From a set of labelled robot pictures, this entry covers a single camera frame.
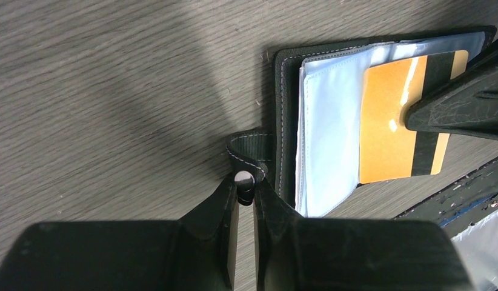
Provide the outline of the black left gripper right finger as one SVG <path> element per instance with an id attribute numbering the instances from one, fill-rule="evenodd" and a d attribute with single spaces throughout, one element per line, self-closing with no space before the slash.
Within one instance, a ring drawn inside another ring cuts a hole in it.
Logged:
<path id="1" fill-rule="evenodd" d="M 426 221 L 304 218 L 254 189 L 258 290 L 473 290 L 449 237 Z"/>

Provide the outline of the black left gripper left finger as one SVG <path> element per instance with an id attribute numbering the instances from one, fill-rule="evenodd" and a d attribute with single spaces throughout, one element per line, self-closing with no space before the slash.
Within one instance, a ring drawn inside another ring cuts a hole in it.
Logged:
<path id="1" fill-rule="evenodd" d="M 177 220 L 33 224 L 0 265 L 0 290 L 232 290 L 238 207 L 228 175 Z"/>

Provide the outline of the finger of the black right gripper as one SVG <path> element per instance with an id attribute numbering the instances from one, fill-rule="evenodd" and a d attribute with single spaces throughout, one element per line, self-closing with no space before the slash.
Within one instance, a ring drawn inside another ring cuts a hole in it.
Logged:
<path id="1" fill-rule="evenodd" d="M 415 103 L 406 128 L 498 140 L 498 39 L 458 77 Z"/>

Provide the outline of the gold credit card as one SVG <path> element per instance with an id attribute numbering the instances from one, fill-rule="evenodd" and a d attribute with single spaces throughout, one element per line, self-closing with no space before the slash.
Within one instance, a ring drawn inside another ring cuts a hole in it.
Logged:
<path id="1" fill-rule="evenodd" d="M 362 184 L 441 171 L 449 134 L 406 127 L 408 109 L 466 70 L 466 50 L 417 56 L 365 72 L 360 122 Z"/>

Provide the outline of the black leather card holder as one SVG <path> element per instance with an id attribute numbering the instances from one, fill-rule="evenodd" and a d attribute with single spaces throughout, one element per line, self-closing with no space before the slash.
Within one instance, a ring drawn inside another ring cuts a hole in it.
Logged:
<path id="1" fill-rule="evenodd" d="M 388 35 L 286 48 L 273 61 L 273 130 L 227 139 L 240 204 L 268 181 L 307 218 L 321 217 L 364 184 L 359 180 L 360 122 L 365 72 L 402 59 L 466 50 L 468 64 L 487 48 L 496 28 Z"/>

